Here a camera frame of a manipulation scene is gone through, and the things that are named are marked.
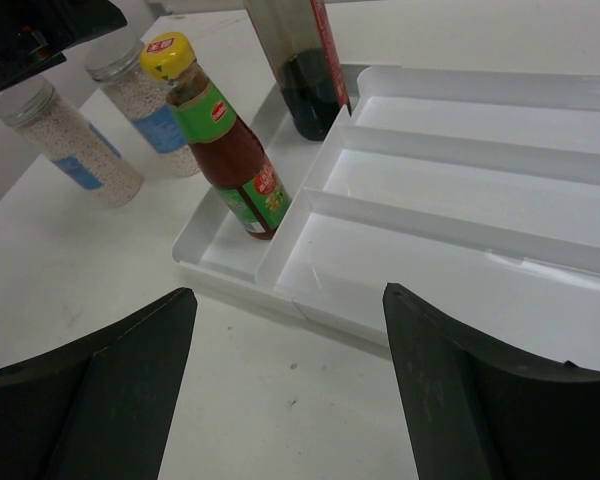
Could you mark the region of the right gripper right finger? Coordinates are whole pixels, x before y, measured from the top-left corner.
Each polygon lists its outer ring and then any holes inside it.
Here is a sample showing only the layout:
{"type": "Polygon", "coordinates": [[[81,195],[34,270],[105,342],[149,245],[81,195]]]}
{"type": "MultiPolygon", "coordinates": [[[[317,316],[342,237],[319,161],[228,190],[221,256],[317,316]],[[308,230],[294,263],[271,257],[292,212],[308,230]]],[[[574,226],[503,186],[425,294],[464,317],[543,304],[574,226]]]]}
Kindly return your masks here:
{"type": "Polygon", "coordinates": [[[383,308],[422,479],[600,479],[600,371],[509,345],[397,283],[383,308]]]}

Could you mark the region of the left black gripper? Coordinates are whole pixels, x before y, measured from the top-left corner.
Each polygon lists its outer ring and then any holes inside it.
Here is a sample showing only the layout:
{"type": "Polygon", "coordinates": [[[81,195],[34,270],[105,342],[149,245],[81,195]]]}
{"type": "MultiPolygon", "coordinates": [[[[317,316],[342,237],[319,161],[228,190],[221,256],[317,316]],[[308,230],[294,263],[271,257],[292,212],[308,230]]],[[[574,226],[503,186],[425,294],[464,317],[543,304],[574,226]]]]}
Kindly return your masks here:
{"type": "Polygon", "coordinates": [[[0,0],[0,92],[65,62],[66,50],[125,26],[108,0],[0,0]]]}

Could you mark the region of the white granule jar blue label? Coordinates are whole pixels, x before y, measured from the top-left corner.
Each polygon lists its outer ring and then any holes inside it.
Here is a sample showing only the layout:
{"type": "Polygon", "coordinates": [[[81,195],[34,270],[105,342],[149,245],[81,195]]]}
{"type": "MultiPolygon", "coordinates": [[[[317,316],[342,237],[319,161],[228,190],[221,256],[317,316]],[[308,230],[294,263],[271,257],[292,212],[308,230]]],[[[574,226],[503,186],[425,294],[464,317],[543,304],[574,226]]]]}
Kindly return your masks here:
{"type": "Polygon", "coordinates": [[[143,48],[125,27],[95,42],[84,69],[175,175],[193,176],[199,167],[166,103],[166,86],[140,66],[143,48]]]}

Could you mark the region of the dark soy sauce bottle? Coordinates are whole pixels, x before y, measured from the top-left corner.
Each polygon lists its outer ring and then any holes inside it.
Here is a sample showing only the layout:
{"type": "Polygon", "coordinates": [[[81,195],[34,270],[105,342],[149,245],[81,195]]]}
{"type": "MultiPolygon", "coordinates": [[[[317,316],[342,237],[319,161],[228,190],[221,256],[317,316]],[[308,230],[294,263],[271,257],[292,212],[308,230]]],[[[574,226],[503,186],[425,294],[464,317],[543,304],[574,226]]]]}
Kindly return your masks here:
{"type": "Polygon", "coordinates": [[[243,3],[298,133],[322,141],[350,97],[326,5],[311,0],[243,3]]]}

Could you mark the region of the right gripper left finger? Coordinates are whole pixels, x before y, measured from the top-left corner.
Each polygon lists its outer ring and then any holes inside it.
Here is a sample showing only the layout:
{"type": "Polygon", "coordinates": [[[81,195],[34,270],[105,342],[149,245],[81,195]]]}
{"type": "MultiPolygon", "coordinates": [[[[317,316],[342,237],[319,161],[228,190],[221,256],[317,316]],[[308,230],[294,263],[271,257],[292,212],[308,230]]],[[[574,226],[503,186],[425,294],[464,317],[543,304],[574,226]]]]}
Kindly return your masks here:
{"type": "Polygon", "coordinates": [[[197,306],[178,288],[1,368],[0,479],[157,478],[197,306]]]}

